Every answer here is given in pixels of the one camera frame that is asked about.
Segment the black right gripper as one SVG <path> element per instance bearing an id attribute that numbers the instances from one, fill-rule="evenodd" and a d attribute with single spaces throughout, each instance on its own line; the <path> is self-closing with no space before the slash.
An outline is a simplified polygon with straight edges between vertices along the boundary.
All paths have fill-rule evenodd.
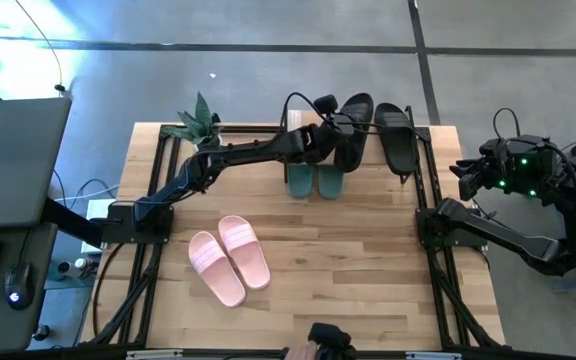
<path id="1" fill-rule="evenodd" d="M 486 189 L 493 187 L 504 189 L 508 185 L 506 162 L 508 160 L 506 145 L 503 140 L 490 139 L 480 146 L 479 152 L 483 161 L 481 173 L 483 186 Z M 479 174 L 480 158 L 457 160 L 450 166 L 450 171 L 462 179 L 464 177 L 477 177 Z"/>

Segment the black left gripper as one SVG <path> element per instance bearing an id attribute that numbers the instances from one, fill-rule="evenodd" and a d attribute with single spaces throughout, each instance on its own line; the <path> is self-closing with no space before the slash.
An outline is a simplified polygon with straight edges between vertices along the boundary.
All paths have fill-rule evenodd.
<path id="1" fill-rule="evenodd" d="M 314 128 L 314 146 L 311 156 L 312 163 L 325 160 L 342 142 L 343 135 L 354 134 L 354 122 L 345 115 L 340 116 L 340 125 L 333 118 L 324 121 Z M 334 155 L 335 165 L 347 164 L 347 148 L 337 147 Z"/>

